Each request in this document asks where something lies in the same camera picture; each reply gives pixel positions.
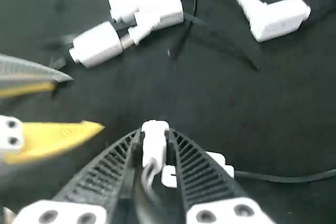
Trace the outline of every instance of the screw hole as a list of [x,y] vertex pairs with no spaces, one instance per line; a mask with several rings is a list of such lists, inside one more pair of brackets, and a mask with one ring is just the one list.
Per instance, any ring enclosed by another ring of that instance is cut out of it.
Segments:
[[49,224],[52,223],[56,218],[57,218],[58,212],[55,210],[49,210],[44,212],[40,218],[38,219],[38,221],[41,224]]
[[96,215],[87,212],[78,218],[77,224],[95,224],[96,219]]
[[19,142],[19,140],[18,140],[16,137],[10,137],[10,138],[8,139],[8,142],[9,142],[11,145],[16,145],[16,144]]
[[217,218],[211,211],[202,210],[197,213],[196,220],[199,223],[212,223],[215,222]]
[[254,215],[253,209],[243,204],[235,206],[234,211],[237,216],[250,217]]
[[8,125],[8,127],[10,127],[10,128],[14,128],[14,127],[16,126],[16,122],[10,120],[10,121],[7,122],[7,125]]

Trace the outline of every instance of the black surface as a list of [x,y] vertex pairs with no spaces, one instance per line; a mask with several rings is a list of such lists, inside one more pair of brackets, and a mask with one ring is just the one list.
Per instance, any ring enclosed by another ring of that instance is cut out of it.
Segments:
[[[313,14],[331,0],[304,1]],[[191,12],[192,0],[183,2]],[[0,6],[0,52],[45,65],[61,56],[43,49],[46,39],[84,31],[109,15],[108,0],[0,0]],[[198,16],[224,30],[261,72],[196,26],[175,66],[166,51],[181,26],[155,32],[96,68],[77,65],[69,72],[75,80],[54,100],[29,96],[5,113],[23,121],[91,120],[106,129],[62,157],[2,168],[8,207],[51,198],[106,146],[148,119],[167,120],[238,170],[299,176],[336,167],[336,15],[262,44],[235,0],[198,0]],[[336,179],[293,186],[246,180],[242,186],[278,223],[336,218]]]

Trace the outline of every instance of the white bracket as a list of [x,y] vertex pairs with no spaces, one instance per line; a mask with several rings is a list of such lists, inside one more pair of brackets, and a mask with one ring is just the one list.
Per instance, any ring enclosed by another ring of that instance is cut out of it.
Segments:
[[105,224],[101,206],[40,200],[23,208],[13,224]]
[[186,224],[275,224],[250,198],[235,198],[193,205],[186,215]]
[[23,125],[11,116],[0,115],[0,156],[19,152],[24,145]]

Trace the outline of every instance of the dark table surface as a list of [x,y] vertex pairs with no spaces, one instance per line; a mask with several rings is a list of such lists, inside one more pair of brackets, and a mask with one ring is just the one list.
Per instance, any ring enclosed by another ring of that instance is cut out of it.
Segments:
[[[271,3],[278,0],[263,0]],[[304,0],[312,15],[332,0]],[[192,11],[192,0],[183,0]],[[44,41],[108,19],[108,0],[0,0],[0,52],[45,65],[60,52]],[[198,16],[259,63],[256,73],[227,45],[194,26],[174,66],[167,49],[183,25],[75,79],[56,99],[40,93],[6,110],[22,121],[100,122],[85,145],[34,166],[2,169],[1,196],[13,209],[52,197],[84,164],[149,119],[166,120],[237,170],[300,176],[336,167],[336,15],[259,44],[235,0],[198,0]],[[278,223],[334,223],[336,179],[301,185],[239,180]]]

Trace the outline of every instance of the cable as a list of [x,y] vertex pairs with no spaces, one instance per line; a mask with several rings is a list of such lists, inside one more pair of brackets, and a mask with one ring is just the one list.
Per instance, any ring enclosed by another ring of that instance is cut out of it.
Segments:
[[[194,0],[193,16],[196,17],[196,15],[197,15],[197,0]],[[173,48],[172,49],[168,48],[167,50],[168,56],[173,61],[176,61],[178,57],[180,56],[180,53],[183,49],[183,46],[185,45],[186,39],[188,35],[190,34],[192,27],[193,27],[193,22],[189,21],[181,37],[178,38],[177,41],[174,43]]]
[[302,177],[281,177],[281,176],[273,176],[259,173],[250,173],[250,172],[242,172],[239,170],[235,171],[235,177],[237,178],[250,178],[257,180],[264,180],[268,182],[274,183],[283,183],[283,184],[294,184],[294,183],[308,183],[319,181],[322,179],[327,179],[336,176],[336,169],[328,170],[326,172],[316,173],[308,176]]
[[152,188],[152,183],[155,176],[155,171],[153,168],[155,166],[156,160],[154,158],[151,158],[141,173],[140,182],[148,199],[154,204],[159,204],[160,199]]
[[248,56],[245,52],[243,52],[240,48],[238,48],[236,45],[234,45],[231,41],[229,41],[225,36],[223,36],[223,33],[221,31],[218,31],[215,28],[212,28],[210,25],[205,23],[203,20],[194,17],[193,15],[189,13],[183,13],[184,19],[189,20],[193,23],[195,23],[198,26],[206,28],[209,32],[214,34],[215,36],[219,37],[220,39],[226,41],[233,49],[239,52],[239,56],[243,58],[243,60],[247,61],[247,63],[252,67],[255,71],[259,72],[260,67]]

